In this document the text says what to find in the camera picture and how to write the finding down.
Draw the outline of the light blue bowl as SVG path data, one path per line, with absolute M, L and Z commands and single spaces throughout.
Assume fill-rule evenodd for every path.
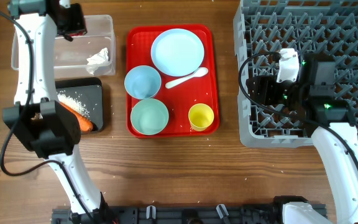
M 153 67 L 140 65 L 132 68 L 124 79 L 127 93 L 138 100 L 153 98 L 162 86 L 162 78 Z

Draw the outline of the white tissue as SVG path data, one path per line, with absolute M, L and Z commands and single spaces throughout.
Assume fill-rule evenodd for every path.
M 86 70 L 91 75 L 97 75 L 102 69 L 104 69 L 109 62 L 109 51 L 105 47 L 101 49 L 98 53 L 92 55 L 86 59 L 87 67 Z

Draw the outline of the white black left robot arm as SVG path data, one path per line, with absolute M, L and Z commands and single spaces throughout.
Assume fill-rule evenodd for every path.
M 2 111 L 8 136 L 15 136 L 53 169 L 70 199 L 72 223 L 117 223 L 81 158 L 78 119 L 59 102 L 55 86 L 55 39 L 72 41 L 86 34 L 81 6 L 69 1 L 10 1 L 8 10 L 19 44 L 14 105 Z

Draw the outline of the orange carrot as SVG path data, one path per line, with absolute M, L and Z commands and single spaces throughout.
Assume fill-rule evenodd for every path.
M 92 132 L 93 123 L 89 119 L 85 118 L 83 115 L 71 109 L 69 106 L 65 105 L 64 103 L 61 103 L 61 105 L 76 116 L 82 133 Z

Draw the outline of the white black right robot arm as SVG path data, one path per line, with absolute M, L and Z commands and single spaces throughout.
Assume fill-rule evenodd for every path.
M 278 73 L 239 80 L 254 105 L 301 121 L 323 162 L 338 223 L 358 223 L 358 138 L 349 103 L 334 97 L 334 57 L 295 49 L 264 52 Z

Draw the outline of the red snack wrapper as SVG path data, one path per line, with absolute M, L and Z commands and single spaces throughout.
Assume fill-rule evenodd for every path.
M 86 29 L 82 29 L 82 30 L 73 30 L 70 32 L 66 32 L 66 35 L 70 36 L 70 37 L 75 37 L 75 36 L 81 36 L 81 35 L 85 35 L 87 33 Z

